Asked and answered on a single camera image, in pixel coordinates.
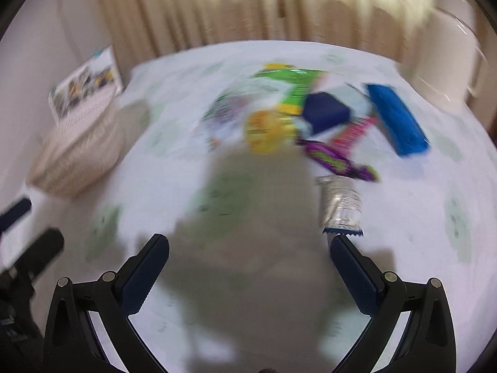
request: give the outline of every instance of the curtain fold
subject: curtain fold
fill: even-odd
[[[98,0],[124,71],[207,44],[287,39],[412,61],[433,0]]]

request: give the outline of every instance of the table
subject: table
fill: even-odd
[[[389,84],[424,129],[428,155],[397,157],[376,128],[354,150],[353,159],[373,165],[382,182],[357,182],[364,237],[352,241],[404,281],[442,280],[458,372],[466,372],[497,327],[495,148],[468,108],[460,116],[442,113],[394,62],[327,44],[228,43],[136,67],[119,104],[128,137],[139,138],[121,164],[71,202],[28,189],[33,214],[2,244],[8,264],[46,225],[66,239],[64,253],[36,284],[36,321],[44,325],[59,277],[96,280],[163,233],[170,259],[131,321],[168,371],[336,366],[368,317],[357,310],[317,227],[315,178],[327,171],[299,148],[257,156],[243,145],[207,153],[190,144],[223,89],[267,62],[327,70],[360,88]],[[377,367],[393,354],[405,314]],[[98,321],[96,328],[102,337]],[[122,367],[109,340],[102,342]]]

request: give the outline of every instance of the blue cylindrical package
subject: blue cylindrical package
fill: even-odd
[[[427,151],[428,139],[395,91],[378,84],[367,84],[367,88],[397,154],[405,157]]]

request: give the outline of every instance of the green snack bag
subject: green snack bag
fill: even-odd
[[[254,74],[255,78],[267,77],[273,80],[285,81],[295,87],[284,96],[278,104],[279,112],[287,115],[300,116],[304,110],[304,102],[312,83],[322,74],[322,70],[306,70],[301,68],[279,68],[274,70],[261,71]]]

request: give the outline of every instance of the metal screw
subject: metal screw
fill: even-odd
[[[386,272],[385,279],[389,282],[395,282],[397,280],[397,275],[393,272]]]
[[[442,285],[442,282],[441,282],[440,280],[438,280],[437,278],[432,278],[432,279],[430,280],[430,283],[431,283],[433,286],[435,286],[436,288],[439,288],[439,287],[441,287],[441,285]]]
[[[69,283],[69,279],[67,279],[67,278],[60,278],[59,281],[57,282],[57,286],[59,286],[59,288],[63,288],[68,283]]]
[[[102,280],[104,282],[111,282],[114,280],[116,277],[116,274],[114,272],[106,272],[105,274],[102,275]]]

